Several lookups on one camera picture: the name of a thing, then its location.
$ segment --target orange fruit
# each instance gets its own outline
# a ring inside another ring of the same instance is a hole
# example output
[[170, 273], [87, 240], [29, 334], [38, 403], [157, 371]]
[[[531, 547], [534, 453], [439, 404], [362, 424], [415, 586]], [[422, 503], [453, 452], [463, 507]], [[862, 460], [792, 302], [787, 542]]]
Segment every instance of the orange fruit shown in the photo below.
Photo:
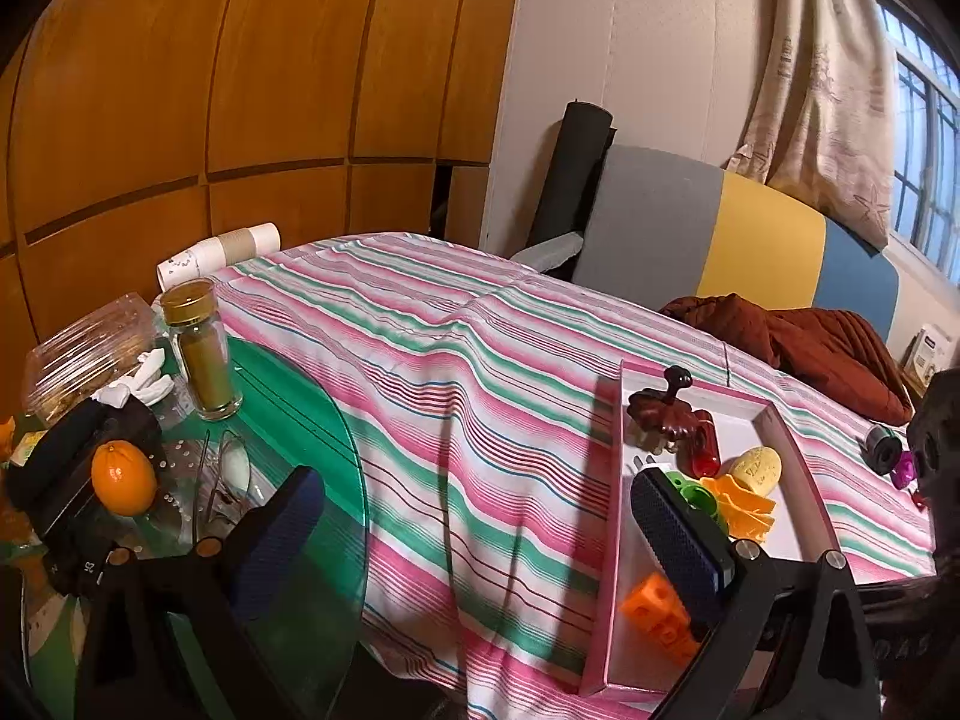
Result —
[[100, 502], [122, 517], [143, 514], [157, 495], [154, 467], [143, 452], [123, 440], [97, 447], [90, 479]]

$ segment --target yellow egg-shaped object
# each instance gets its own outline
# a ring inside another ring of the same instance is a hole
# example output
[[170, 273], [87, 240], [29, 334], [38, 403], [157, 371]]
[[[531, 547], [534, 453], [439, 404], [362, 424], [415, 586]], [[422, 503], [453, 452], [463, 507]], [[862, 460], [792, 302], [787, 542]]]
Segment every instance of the yellow egg-shaped object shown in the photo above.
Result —
[[755, 446], [733, 461], [730, 475], [742, 488], [766, 496], [779, 483], [781, 471], [781, 459], [774, 449]]
[[143, 514], [157, 496], [157, 474], [146, 455], [131, 444], [116, 440], [97, 447], [90, 466], [93, 491], [114, 514]]

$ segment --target bolt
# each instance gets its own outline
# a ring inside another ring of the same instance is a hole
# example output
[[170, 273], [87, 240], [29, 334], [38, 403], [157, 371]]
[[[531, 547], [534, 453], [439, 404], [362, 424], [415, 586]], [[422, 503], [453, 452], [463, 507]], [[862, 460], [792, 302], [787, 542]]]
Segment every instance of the bolt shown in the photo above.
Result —
[[214, 555], [219, 555], [220, 550], [224, 548], [224, 544], [219, 538], [214, 536], [208, 536], [200, 540], [200, 543], [194, 548], [196, 553], [200, 557], [213, 557]]
[[836, 568], [838, 571], [843, 570], [847, 567], [847, 559], [843, 556], [842, 552], [837, 552], [835, 549], [827, 551], [827, 562]]
[[736, 554], [740, 555], [743, 560], [756, 560], [760, 556], [760, 547], [757, 546], [755, 541], [750, 541], [749, 538], [741, 538], [733, 549], [736, 549]]
[[130, 551], [126, 547], [119, 547], [117, 549], [114, 549], [107, 556], [107, 562], [110, 565], [123, 565], [129, 559], [130, 559]]

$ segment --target gold lid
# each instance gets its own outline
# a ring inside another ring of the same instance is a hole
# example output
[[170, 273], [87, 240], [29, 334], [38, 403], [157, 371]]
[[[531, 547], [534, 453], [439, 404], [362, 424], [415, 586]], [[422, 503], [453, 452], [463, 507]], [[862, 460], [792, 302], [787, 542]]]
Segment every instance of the gold lid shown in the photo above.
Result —
[[160, 295], [160, 308], [171, 327], [203, 322], [217, 310], [213, 282], [208, 278], [196, 278], [178, 284]]

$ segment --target window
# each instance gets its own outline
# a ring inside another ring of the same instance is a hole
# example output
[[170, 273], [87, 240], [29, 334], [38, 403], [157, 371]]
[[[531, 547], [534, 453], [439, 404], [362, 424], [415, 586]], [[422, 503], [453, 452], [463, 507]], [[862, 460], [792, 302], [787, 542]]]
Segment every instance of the window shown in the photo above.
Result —
[[904, 8], [877, 7], [896, 50], [891, 227], [960, 284], [960, 80]]

